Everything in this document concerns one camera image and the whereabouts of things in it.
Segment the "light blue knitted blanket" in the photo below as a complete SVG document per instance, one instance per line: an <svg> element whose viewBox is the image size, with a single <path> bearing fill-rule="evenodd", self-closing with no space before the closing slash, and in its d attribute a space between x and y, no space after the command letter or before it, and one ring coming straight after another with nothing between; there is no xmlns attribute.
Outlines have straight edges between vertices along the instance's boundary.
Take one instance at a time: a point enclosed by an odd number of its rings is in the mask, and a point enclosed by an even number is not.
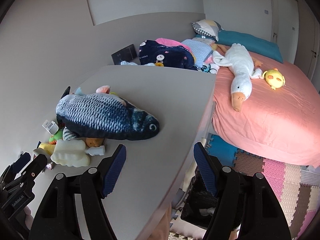
<svg viewBox="0 0 320 240"><path fill-rule="evenodd" d="M212 54L212 48L197 40L186 39L182 41L182 44L188 46L191 49L192 54L195 56L195 67L201 68L205 60Z"/></svg>

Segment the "white thermometer box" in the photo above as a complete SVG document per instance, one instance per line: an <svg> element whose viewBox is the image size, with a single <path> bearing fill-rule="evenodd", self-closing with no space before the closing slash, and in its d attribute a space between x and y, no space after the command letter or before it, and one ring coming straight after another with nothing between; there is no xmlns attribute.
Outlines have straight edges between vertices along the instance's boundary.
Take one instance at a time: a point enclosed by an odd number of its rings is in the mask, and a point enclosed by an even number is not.
<svg viewBox="0 0 320 240"><path fill-rule="evenodd" d="M59 127L55 121L46 120L42 124L42 127L51 135L55 135L59 131Z"/></svg>

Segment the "navy rabbit blanket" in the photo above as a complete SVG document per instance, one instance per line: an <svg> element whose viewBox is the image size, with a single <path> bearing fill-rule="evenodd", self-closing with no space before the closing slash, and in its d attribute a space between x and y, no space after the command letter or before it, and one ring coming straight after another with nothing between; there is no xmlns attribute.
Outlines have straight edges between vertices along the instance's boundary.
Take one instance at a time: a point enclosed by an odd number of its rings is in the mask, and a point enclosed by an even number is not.
<svg viewBox="0 0 320 240"><path fill-rule="evenodd" d="M146 40L139 46L141 64L154 63L159 67L197 70L192 53L183 46L165 46L153 40Z"/></svg>

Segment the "small white bottle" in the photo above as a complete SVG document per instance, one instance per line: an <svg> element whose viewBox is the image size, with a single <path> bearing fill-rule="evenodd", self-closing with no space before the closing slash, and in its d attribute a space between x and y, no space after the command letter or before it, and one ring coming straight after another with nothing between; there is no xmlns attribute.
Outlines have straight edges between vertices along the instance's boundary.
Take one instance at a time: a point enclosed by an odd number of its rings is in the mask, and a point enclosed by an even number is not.
<svg viewBox="0 0 320 240"><path fill-rule="evenodd" d="M90 156L103 156L105 155L105 146L101 145L99 147L90 147L88 149L85 149L85 153Z"/></svg>

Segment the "blue fish plush toy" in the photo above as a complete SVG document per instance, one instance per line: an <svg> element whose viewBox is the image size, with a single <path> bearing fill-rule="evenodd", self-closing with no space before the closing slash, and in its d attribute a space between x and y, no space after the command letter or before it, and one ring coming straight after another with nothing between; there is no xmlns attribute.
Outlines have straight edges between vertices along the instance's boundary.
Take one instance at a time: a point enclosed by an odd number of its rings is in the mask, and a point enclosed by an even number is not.
<svg viewBox="0 0 320 240"><path fill-rule="evenodd" d="M114 94L70 94L68 87L55 112L62 124L78 138L146 140L160 132L159 121Z"/></svg>

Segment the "white door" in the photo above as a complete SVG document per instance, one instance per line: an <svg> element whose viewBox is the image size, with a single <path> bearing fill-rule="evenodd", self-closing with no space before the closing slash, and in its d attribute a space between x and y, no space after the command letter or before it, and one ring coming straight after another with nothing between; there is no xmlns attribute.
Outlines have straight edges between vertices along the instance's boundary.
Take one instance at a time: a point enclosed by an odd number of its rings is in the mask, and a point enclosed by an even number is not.
<svg viewBox="0 0 320 240"><path fill-rule="evenodd" d="M299 13L296 0L271 0L272 42L284 61L294 63L298 46Z"/></svg>

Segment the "white goose plush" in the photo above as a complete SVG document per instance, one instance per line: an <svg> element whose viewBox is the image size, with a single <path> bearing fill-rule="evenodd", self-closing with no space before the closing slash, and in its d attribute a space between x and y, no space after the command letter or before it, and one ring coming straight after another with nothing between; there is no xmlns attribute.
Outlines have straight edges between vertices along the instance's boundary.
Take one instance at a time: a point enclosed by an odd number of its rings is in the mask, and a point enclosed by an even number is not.
<svg viewBox="0 0 320 240"><path fill-rule="evenodd" d="M245 46L234 43L230 48L217 44L224 53L224 58L229 65L228 69L233 73L231 83L231 103L235 111L241 111L242 104L249 98L252 92L252 79L262 78L261 67L263 63L250 55Z"/></svg>

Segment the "yellow chick plush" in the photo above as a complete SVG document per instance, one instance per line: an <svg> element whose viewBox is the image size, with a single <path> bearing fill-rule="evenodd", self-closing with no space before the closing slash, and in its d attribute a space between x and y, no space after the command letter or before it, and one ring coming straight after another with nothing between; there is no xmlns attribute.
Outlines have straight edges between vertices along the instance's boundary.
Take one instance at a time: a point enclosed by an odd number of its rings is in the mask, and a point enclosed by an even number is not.
<svg viewBox="0 0 320 240"><path fill-rule="evenodd" d="M277 68L264 71L262 79L264 79L273 90L285 86L285 77Z"/></svg>

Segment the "checkered patchwork pillow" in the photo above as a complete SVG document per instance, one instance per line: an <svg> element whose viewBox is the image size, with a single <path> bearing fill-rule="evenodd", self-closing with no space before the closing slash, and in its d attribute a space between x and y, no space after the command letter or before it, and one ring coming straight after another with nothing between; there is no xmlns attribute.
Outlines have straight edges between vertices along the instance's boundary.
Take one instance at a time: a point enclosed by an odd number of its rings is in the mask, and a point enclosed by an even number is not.
<svg viewBox="0 0 320 240"><path fill-rule="evenodd" d="M200 36L212 38L216 42L219 41L219 32L222 30L221 25L213 20L200 20L191 22L191 26L195 33Z"/></svg>

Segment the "pink bed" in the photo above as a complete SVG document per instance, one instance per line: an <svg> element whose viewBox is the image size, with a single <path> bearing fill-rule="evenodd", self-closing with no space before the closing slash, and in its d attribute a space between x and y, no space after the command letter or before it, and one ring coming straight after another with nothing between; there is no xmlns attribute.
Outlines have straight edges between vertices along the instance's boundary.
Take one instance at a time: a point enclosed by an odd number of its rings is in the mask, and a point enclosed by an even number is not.
<svg viewBox="0 0 320 240"><path fill-rule="evenodd" d="M234 75L222 67L214 89L213 127L224 141L255 155L295 165L319 166L319 94L294 64L253 53L262 69L277 68L285 86L273 90L265 80L252 80L252 93L241 111L233 109Z"/></svg>

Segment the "yellow snack wrapper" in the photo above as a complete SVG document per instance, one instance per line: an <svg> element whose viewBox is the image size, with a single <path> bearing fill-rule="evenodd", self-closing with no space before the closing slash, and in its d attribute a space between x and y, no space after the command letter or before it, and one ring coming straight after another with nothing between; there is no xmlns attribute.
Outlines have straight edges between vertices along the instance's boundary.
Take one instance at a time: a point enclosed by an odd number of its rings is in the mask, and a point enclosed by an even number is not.
<svg viewBox="0 0 320 240"><path fill-rule="evenodd" d="M50 143L41 142L39 144L38 148L41 148L41 149L45 150L49 155L52 155L54 153L55 146L56 145L53 145Z"/></svg>

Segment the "black wall switch panel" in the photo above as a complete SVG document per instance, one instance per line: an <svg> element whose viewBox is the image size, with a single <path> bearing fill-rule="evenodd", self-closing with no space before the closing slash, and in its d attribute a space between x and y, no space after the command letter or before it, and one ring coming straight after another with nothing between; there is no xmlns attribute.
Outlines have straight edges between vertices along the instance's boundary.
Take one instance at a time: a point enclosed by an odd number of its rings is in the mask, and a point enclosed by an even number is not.
<svg viewBox="0 0 320 240"><path fill-rule="evenodd" d="M137 57L134 44L131 44L111 55L114 65L120 65L121 62L131 62Z"/></svg>

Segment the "green orange dinosaur teether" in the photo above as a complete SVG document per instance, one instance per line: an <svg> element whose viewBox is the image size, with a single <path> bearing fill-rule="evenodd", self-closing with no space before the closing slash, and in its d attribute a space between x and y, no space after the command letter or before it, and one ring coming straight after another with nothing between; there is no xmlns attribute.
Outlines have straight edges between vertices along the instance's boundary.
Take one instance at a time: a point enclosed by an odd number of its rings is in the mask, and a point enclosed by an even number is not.
<svg viewBox="0 0 320 240"><path fill-rule="evenodd" d="M54 135L49 138L49 143L55 145L58 140L63 139L63 129L58 130Z"/></svg>

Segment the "foam puzzle floor mat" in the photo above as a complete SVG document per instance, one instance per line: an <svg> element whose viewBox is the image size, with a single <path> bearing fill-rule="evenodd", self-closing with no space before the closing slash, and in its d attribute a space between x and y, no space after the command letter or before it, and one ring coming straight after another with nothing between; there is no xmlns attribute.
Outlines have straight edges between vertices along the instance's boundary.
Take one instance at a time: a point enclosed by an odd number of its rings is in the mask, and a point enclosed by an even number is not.
<svg viewBox="0 0 320 240"><path fill-rule="evenodd" d="M261 172L280 202L292 239L307 229L319 209L319 170L248 153L210 134L205 149L220 163L249 176Z"/></svg>

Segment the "teal pillow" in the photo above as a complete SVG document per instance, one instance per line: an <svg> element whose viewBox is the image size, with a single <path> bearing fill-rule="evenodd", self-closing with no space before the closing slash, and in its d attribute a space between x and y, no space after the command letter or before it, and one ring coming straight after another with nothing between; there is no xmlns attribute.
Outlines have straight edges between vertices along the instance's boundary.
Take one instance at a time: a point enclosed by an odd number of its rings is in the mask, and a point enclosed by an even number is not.
<svg viewBox="0 0 320 240"><path fill-rule="evenodd" d="M280 63L283 58L277 44L250 34L240 33L237 31L222 30L219 32L218 44L231 46L234 43L243 45L248 51L269 57Z"/></svg>

